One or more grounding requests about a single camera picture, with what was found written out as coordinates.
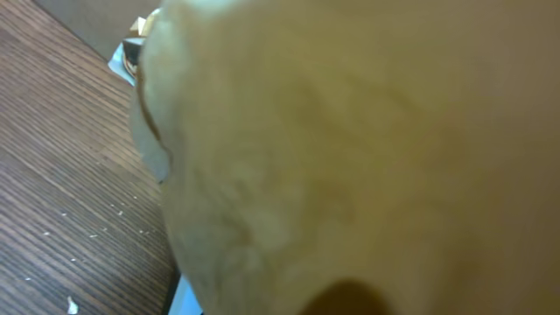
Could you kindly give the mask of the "brown snack bag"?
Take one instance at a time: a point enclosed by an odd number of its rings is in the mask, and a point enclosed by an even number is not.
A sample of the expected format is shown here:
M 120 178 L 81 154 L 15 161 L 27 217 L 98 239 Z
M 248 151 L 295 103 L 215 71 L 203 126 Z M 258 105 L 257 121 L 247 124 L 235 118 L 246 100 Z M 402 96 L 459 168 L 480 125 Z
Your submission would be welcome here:
M 131 131 L 205 314 L 556 314 L 557 0 L 164 1 Z

